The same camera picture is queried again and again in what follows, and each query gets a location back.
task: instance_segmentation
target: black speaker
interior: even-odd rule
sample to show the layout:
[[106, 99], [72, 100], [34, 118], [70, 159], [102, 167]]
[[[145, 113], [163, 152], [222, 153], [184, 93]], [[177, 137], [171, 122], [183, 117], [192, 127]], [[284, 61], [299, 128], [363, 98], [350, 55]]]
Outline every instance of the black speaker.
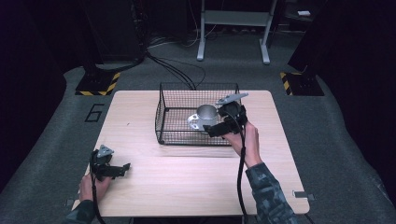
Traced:
[[144, 25], [133, 0], [82, 0], [103, 62], [136, 62], [145, 54]]

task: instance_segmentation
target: yellow and black striped tape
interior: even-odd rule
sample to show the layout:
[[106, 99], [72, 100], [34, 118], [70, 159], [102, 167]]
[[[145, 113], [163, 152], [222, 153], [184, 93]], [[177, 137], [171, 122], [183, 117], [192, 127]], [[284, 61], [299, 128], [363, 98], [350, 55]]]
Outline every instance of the yellow and black striped tape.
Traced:
[[[287, 73], [284, 72], [280, 73], [280, 77], [282, 78], [282, 82], [283, 82], [283, 87], [285, 88], [287, 95], [293, 95], [293, 91], [291, 90], [286, 74]], [[300, 75], [301, 73], [288, 73], [288, 74]]]
[[113, 79], [111, 80], [110, 85], [108, 86], [106, 91], [76, 91], [76, 95], [109, 95], [113, 92], [114, 88], [116, 88], [117, 81], [119, 80], [120, 73], [114, 75]]

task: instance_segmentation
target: wooden table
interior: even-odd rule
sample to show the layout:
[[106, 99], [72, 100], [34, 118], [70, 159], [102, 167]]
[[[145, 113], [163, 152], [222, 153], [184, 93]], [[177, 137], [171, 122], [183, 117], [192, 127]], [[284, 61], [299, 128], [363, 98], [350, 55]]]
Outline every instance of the wooden table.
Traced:
[[[247, 91], [248, 119], [259, 129], [262, 159], [280, 182], [296, 214], [309, 210], [286, 135], [269, 91]], [[113, 149], [113, 166], [131, 163], [114, 180], [99, 207], [103, 217], [242, 215], [236, 191], [239, 157], [231, 147], [163, 146], [155, 135], [158, 91], [117, 91], [95, 148]], [[251, 215], [256, 206], [243, 174], [242, 192]]]

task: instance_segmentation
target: person's left hand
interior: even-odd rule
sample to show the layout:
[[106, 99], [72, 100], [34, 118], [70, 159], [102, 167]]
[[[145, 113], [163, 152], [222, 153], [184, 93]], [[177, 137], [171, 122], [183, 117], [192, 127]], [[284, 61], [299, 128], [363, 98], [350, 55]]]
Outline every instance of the person's left hand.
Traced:
[[[102, 181], [95, 180], [96, 198], [98, 202], [105, 196], [110, 182], [111, 177], [105, 177]], [[84, 175], [79, 183], [79, 201], [82, 202], [85, 200], [93, 201], [91, 174]]]

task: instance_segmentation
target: camouflage sleeve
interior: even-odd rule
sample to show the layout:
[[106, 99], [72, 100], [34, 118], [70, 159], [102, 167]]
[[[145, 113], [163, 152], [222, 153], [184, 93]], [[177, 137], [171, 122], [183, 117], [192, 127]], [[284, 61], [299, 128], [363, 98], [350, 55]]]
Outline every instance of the camouflage sleeve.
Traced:
[[259, 223], [297, 223], [279, 182], [265, 163], [250, 167], [246, 174], [256, 201]]
[[93, 201], [85, 200], [66, 216], [62, 224], [90, 224], [94, 218]]

